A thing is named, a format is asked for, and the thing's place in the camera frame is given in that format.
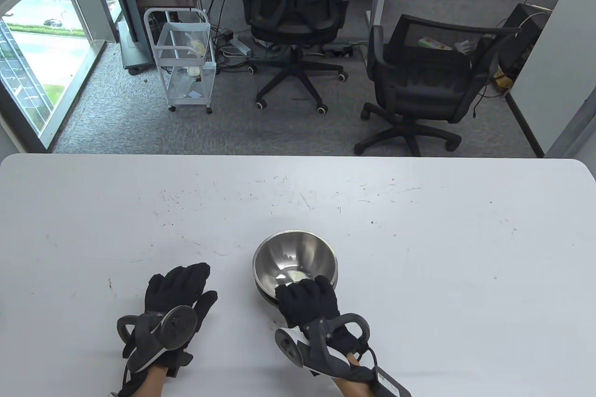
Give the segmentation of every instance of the metal bowl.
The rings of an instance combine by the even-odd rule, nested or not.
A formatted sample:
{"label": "metal bowl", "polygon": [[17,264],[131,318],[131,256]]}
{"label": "metal bowl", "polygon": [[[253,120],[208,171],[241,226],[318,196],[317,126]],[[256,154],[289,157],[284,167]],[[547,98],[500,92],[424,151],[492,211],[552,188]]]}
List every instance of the metal bowl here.
{"label": "metal bowl", "polygon": [[290,229],[268,237],[259,245],[253,257],[253,275],[259,292],[277,305],[275,287],[281,284],[323,275],[335,288],[337,257],[321,237]]}

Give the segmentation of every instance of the caster wheel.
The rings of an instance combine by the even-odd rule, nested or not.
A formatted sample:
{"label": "caster wheel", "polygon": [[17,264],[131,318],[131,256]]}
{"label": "caster wheel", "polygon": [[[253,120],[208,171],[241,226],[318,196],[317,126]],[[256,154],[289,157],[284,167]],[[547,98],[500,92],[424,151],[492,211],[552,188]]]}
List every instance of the caster wheel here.
{"label": "caster wheel", "polygon": [[456,150],[456,148],[459,148],[459,146],[460,146],[460,142],[453,142],[453,141],[445,142],[445,150],[447,150],[447,152],[454,152]]}

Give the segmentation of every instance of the bowl rim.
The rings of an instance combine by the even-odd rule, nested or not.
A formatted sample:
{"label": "bowl rim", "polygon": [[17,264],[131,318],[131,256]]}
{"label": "bowl rim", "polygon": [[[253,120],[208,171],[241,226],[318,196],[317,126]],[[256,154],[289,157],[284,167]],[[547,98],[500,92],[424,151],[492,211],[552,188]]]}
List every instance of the bowl rim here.
{"label": "bowl rim", "polygon": [[261,281],[259,280],[259,277],[257,276],[257,270],[256,270],[256,260],[257,260],[257,256],[259,255],[261,248],[264,246],[264,244],[266,244],[268,241],[270,241],[271,239],[273,239],[274,237],[280,236],[280,235],[284,235],[287,233],[305,233],[307,235],[311,235],[313,237],[316,237],[317,239],[321,240],[328,248],[329,250],[332,252],[332,256],[333,256],[333,261],[335,263],[335,272],[333,274],[333,278],[330,280],[330,283],[332,285],[332,287],[335,289],[335,286],[337,284],[337,276],[338,276],[338,265],[337,265],[337,255],[335,254],[335,251],[333,250],[332,246],[329,244],[328,241],[326,241],[325,239],[323,239],[321,236],[316,235],[315,233],[311,233],[310,231],[304,231],[303,229],[285,229],[283,231],[279,231],[273,235],[270,235],[269,237],[267,237],[267,239],[265,239],[264,241],[262,241],[259,245],[259,248],[257,248],[257,250],[255,251],[255,254],[253,255],[253,277],[255,278],[255,282],[257,284],[257,287],[260,288],[260,290],[262,290],[267,296],[272,297],[273,299],[277,300],[277,298],[275,297],[275,293],[270,293],[269,290],[267,290],[263,284],[261,283]]}

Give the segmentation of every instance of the chair base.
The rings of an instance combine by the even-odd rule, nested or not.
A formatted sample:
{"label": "chair base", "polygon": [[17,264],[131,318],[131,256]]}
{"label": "chair base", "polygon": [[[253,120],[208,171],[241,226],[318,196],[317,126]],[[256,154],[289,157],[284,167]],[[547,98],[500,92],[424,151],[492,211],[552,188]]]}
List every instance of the chair base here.
{"label": "chair base", "polygon": [[337,78],[341,82],[347,80],[347,73],[343,71],[343,67],[341,65],[332,65],[331,63],[321,63],[317,61],[305,61],[303,57],[304,53],[302,52],[302,49],[298,46],[292,46],[290,48],[289,61],[251,61],[251,65],[249,65],[249,70],[252,69],[252,72],[256,71],[253,63],[256,63],[258,65],[267,65],[269,67],[283,68],[279,73],[277,73],[277,75],[272,80],[270,80],[270,82],[266,86],[260,89],[259,93],[257,93],[256,105],[259,110],[262,110],[267,106],[266,101],[263,99],[264,95],[273,90],[277,86],[277,84],[279,84],[288,76],[295,76],[298,78],[298,80],[300,80],[300,82],[302,82],[302,85],[306,87],[306,90],[308,90],[308,92],[311,93],[315,101],[317,101],[317,112],[319,114],[326,114],[328,107],[323,103],[321,95],[319,95],[317,89],[315,89],[315,87],[311,83],[311,80],[306,75],[306,71],[336,71]]}
{"label": "chair base", "polygon": [[449,152],[456,150],[461,143],[461,136],[456,135],[445,130],[441,130],[427,125],[416,124],[416,120],[412,118],[404,117],[398,118],[392,112],[385,110],[377,105],[367,102],[364,104],[364,108],[360,113],[360,118],[368,120],[372,114],[377,114],[385,121],[389,122],[393,127],[377,133],[365,140],[358,142],[354,145],[354,153],[356,155],[362,155],[364,151],[378,142],[389,140],[398,136],[404,137],[408,143],[408,147],[413,156],[422,156],[418,142],[416,141],[416,135],[419,136],[430,136],[435,138],[441,138],[445,140],[445,149]]}

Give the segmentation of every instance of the grass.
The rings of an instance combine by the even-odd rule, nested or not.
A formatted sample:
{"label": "grass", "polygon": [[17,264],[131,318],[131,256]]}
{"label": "grass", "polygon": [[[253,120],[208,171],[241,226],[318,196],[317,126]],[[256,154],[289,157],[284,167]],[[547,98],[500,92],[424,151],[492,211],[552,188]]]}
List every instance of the grass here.
{"label": "grass", "polygon": [[50,86],[50,85],[43,85],[43,90],[49,97],[49,100],[55,106],[60,98],[62,97],[62,93],[64,92],[64,86]]}
{"label": "grass", "polygon": [[18,23],[7,23],[8,29],[12,33],[35,33],[35,34],[50,34],[50,35],[64,35],[68,37],[87,37],[85,31],[82,29],[73,29],[69,31],[64,27],[47,27],[38,25],[20,25]]}

